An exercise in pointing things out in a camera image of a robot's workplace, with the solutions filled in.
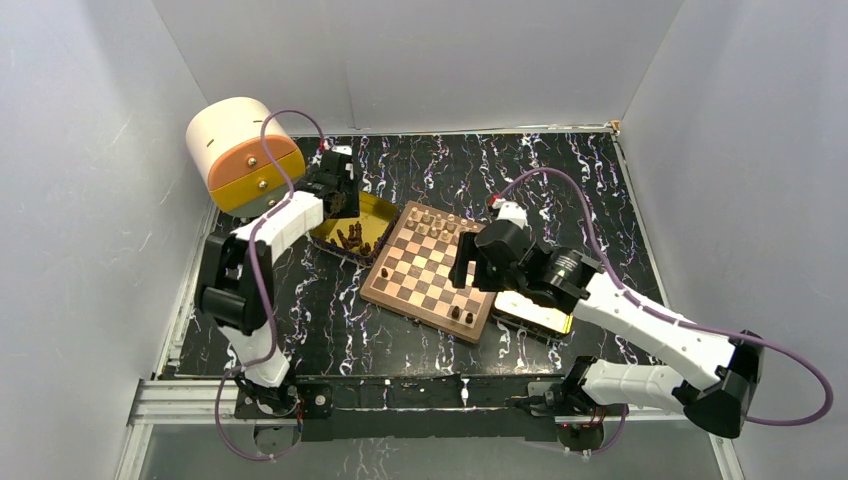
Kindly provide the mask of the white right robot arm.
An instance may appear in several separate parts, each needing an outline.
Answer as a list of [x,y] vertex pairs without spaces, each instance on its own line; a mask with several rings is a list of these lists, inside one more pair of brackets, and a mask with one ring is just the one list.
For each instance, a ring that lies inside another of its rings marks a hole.
[[615,285],[597,261],[569,248],[535,243],[519,226],[497,220],[458,237],[449,278],[455,288],[513,291],[534,304],[599,326],[658,359],[629,365],[578,358],[564,381],[537,397],[558,414],[627,404],[684,415],[701,429],[737,438],[756,392],[762,347],[700,333],[669,310]]

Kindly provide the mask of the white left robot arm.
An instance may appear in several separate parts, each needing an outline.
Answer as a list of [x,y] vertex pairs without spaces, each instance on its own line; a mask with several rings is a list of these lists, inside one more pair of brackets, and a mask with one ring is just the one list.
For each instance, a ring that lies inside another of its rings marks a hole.
[[249,224],[205,240],[196,313],[229,340],[239,372],[262,387],[260,403],[275,416],[294,411],[299,391],[285,380],[290,362],[277,340],[274,263],[325,221],[358,216],[359,184],[352,148],[333,147],[298,180],[293,194]]

